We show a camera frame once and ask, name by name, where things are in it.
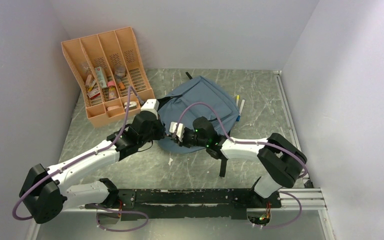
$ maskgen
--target blue backpack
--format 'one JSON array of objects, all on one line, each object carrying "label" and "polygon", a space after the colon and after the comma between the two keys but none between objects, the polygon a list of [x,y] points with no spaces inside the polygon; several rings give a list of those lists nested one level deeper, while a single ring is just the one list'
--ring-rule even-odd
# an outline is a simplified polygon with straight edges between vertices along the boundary
[{"label": "blue backpack", "polygon": [[[182,112],[191,104],[204,102],[210,105],[220,116],[226,131],[230,131],[239,116],[239,110],[232,96],[225,92],[215,82],[202,76],[190,78],[189,81],[181,84],[176,89],[159,99],[160,105],[158,114],[161,121],[165,124],[166,134],[170,134],[169,127],[171,122],[177,122]],[[189,129],[193,129],[192,122],[199,117],[206,117],[214,126],[218,134],[223,134],[223,130],[217,121],[216,115],[204,105],[195,105],[190,108],[183,116],[181,123]],[[169,152],[177,154],[192,153],[203,147],[181,147],[169,138],[161,139],[158,145]]]}]

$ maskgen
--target marker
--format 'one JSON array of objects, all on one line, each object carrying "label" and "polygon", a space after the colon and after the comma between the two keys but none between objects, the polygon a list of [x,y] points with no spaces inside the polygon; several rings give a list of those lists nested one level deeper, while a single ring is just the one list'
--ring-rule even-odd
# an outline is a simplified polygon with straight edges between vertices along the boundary
[{"label": "marker", "polygon": [[239,116],[237,116],[236,122],[239,122],[239,119],[241,119],[242,110],[244,109],[244,104],[245,104],[245,99],[242,99],[242,102],[240,103],[240,108],[239,108]]}]

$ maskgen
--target pink cap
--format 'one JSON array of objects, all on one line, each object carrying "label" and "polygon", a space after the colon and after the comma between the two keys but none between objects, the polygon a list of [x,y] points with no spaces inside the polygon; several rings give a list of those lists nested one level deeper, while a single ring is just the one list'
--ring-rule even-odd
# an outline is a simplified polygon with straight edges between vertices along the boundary
[{"label": "pink cap", "polygon": [[109,81],[106,86],[107,87],[111,87],[111,86],[115,87],[116,86],[116,82],[115,81]]}]

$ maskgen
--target marble table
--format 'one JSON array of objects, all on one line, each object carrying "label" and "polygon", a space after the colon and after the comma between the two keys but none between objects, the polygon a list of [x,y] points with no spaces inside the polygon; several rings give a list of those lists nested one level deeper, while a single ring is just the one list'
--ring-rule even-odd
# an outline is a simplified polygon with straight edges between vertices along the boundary
[{"label": "marble table", "polygon": [[[240,121],[231,135],[242,139],[260,139],[280,133],[292,140],[278,83],[272,71],[229,69],[147,69],[146,75],[156,98],[188,81],[203,76],[215,81],[232,97],[245,99]],[[122,121],[94,128],[86,117],[82,95],[75,106],[59,162],[69,160],[96,146],[109,134],[118,131]],[[189,189],[189,188],[250,188],[258,177],[268,174],[257,160],[230,159],[226,177],[219,177],[220,160],[204,150],[188,154],[163,151],[157,144],[144,152],[131,155],[115,164],[103,167],[80,181],[92,183],[109,178],[123,189]],[[299,179],[296,188],[303,188]]]}]

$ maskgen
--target black cable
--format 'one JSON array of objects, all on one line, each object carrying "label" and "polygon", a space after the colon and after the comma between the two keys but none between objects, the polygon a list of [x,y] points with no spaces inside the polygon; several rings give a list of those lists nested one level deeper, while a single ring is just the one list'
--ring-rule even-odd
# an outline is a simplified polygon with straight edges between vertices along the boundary
[{"label": "black cable", "polygon": [[137,152],[138,152],[138,153],[140,153],[140,152],[144,152],[144,151],[146,151],[146,150],[152,148],[153,145],[154,145],[154,141],[151,140],[151,146],[150,146],[150,147],[148,147],[147,149],[144,149],[144,150],[137,151]]}]

